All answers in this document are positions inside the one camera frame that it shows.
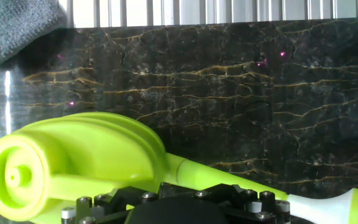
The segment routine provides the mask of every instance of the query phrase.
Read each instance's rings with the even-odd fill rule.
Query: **black marble surface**
[[[0,137],[85,111],[291,194],[341,195],[358,188],[358,19],[56,30],[0,66]]]

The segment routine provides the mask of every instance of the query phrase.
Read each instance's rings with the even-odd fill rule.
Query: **screw head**
[[[65,207],[65,208],[62,209],[62,211],[64,211],[64,212],[69,212],[69,211],[72,211],[72,210],[75,210],[74,206]]]
[[[262,194],[267,196],[267,195],[271,195],[272,193],[268,192],[268,191],[264,191],[264,192],[262,192]]]
[[[249,190],[249,189],[246,190],[246,193],[247,193],[247,194],[252,194],[252,193],[254,193],[254,192],[255,192],[254,190]]]
[[[200,190],[200,191],[197,191],[196,193],[195,193],[195,195],[196,195],[196,197],[205,197],[205,196],[207,196],[208,195],[208,191],[206,191],[206,190]]]
[[[260,220],[266,220],[266,219],[271,218],[273,216],[273,214],[270,212],[259,212],[259,213],[256,213],[255,216]]]
[[[277,200],[277,201],[276,201],[276,204],[277,204],[277,205],[288,205],[289,202],[284,201],[284,200]]]
[[[90,198],[88,196],[80,197],[81,201],[89,200]]]
[[[152,198],[155,197],[157,194],[154,192],[146,192],[142,195],[142,198],[147,199],[147,198]]]
[[[106,194],[99,194],[96,196],[97,199],[103,199],[105,198],[107,195]]]
[[[94,217],[85,217],[80,220],[80,224],[94,224],[96,219]]]

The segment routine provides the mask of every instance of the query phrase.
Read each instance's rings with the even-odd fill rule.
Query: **white plastic part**
[[[349,212],[351,209],[353,189],[329,199],[310,199],[289,195],[291,215],[304,218],[316,224],[351,224]]]

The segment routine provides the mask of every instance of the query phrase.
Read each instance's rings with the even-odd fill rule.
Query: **green plastic housing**
[[[48,119],[0,139],[0,214],[10,220],[60,223],[61,209],[74,206],[79,197],[127,186],[158,192],[161,182],[195,190],[238,184],[288,198],[282,191],[166,153],[150,128],[118,114]]]

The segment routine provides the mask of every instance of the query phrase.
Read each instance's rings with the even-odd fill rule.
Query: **metal bars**
[[[89,21],[79,24],[81,21],[77,17],[74,24],[73,15],[74,13],[79,15],[76,10],[79,10],[77,7],[81,6],[81,1],[76,1],[76,4],[73,4],[73,0],[58,1],[67,12],[67,27],[90,25]],[[106,2],[101,8],[101,1],[108,2],[107,9],[105,9]],[[358,0],[146,0],[146,2],[147,7],[144,10],[147,11],[147,23],[144,24],[148,26],[358,17]],[[128,8],[127,0],[93,0],[93,3],[93,27],[100,27],[101,23],[103,26],[128,26],[127,20],[133,20],[128,18],[127,10],[132,10],[132,6]]]

